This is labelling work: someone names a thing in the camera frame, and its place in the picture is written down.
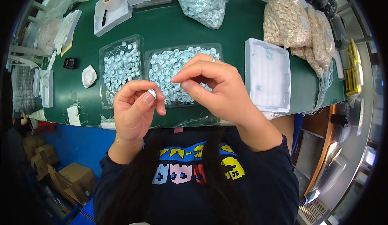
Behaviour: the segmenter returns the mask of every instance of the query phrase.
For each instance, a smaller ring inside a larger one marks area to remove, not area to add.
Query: green table surface
[[[56,56],[54,70],[53,106],[45,108],[47,121],[69,124],[67,107],[79,104],[80,122],[83,126],[99,126],[101,116],[113,117],[113,109],[101,107],[99,85],[96,80],[85,89],[82,71],[92,65],[98,72],[99,49],[119,39],[140,34],[144,37],[144,51],[186,44],[220,43],[224,61],[237,67],[245,77],[244,42],[252,37],[263,39],[263,13],[265,3],[261,0],[229,0],[224,22],[218,30],[211,30],[185,16],[178,2],[158,8],[134,12],[132,18],[117,25],[101,37],[93,32],[94,8],[98,0],[81,3],[76,9],[82,11],[74,31],[73,46],[62,56]],[[78,59],[76,69],[63,68],[66,57]],[[290,54],[291,105],[289,114],[313,109],[319,80],[309,64]],[[343,82],[337,79],[328,89],[324,105],[345,100]],[[36,99],[35,110],[42,109],[41,99]],[[167,109],[167,115],[154,115],[152,127],[216,125],[219,119],[203,106]]]

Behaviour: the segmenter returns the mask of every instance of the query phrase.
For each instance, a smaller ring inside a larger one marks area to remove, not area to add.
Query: cable
[[[324,104],[324,100],[325,100],[326,91],[333,83],[333,78],[334,78],[333,62],[331,62],[329,69],[323,73],[322,78],[319,80],[318,97],[317,97],[314,109],[312,109],[311,111],[302,112],[301,114],[314,115],[316,113],[321,113],[321,111],[323,110],[323,104]]]

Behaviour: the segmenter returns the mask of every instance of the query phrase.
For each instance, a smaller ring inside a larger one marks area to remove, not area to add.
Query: white cloth
[[[97,73],[91,65],[82,71],[82,83],[85,88],[89,88],[96,79]]]

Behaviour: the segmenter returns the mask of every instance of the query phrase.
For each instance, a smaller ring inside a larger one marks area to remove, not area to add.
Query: cardboard box
[[[35,148],[36,154],[40,153],[41,151],[44,151],[44,153],[46,154],[48,164],[55,164],[59,162],[57,152],[55,151],[55,147],[53,145],[45,144],[41,147]]]
[[[89,202],[97,183],[93,171],[77,163],[71,163],[55,174],[64,191],[79,203]]]
[[[44,139],[43,137],[41,137],[39,135],[35,135],[33,137],[36,140],[36,144],[38,145],[38,147],[43,146],[47,143],[46,139]]]
[[[31,167],[37,170],[38,175],[36,176],[36,178],[38,180],[43,179],[44,176],[48,174],[47,162],[48,160],[44,150],[38,151],[37,154],[32,157]]]
[[[22,144],[24,151],[26,153],[27,159],[31,160],[32,157],[36,155],[35,148],[38,147],[38,144],[33,136],[27,136],[22,139]]]
[[[56,178],[56,171],[55,169],[50,165],[50,164],[47,164],[47,169],[48,169],[48,173],[50,175],[50,178],[52,180],[52,182],[54,183],[54,187],[56,188],[56,190],[66,199],[68,200],[71,204],[73,204],[74,206],[76,206],[77,204],[75,203],[75,201],[73,200],[73,198],[71,198],[70,195],[68,195],[64,189],[67,188],[67,186],[65,187],[62,187],[61,184],[59,183],[59,181],[57,180]]]

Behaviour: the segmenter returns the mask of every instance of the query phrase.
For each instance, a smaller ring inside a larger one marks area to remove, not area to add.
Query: navy t-shirt
[[[206,190],[193,167],[201,160],[200,150],[206,145],[206,137],[206,133],[191,131],[167,137],[169,145],[161,150],[160,165],[153,179],[152,189],[156,195],[151,198],[151,210],[143,222],[161,225],[216,223]],[[243,196],[253,223],[293,225],[298,214],[299,183],[292,171],[286,137],[283,136],[280,146],[264,152],[250,151],[237,130],[225,133],[224,140],[220,155],[223,165],[228,167],[226,177],[235,182],[234,187]],[[108,153],[100,165],[102,173],[93,198],[96,221],[115,196],[126,167],[113,162]]]

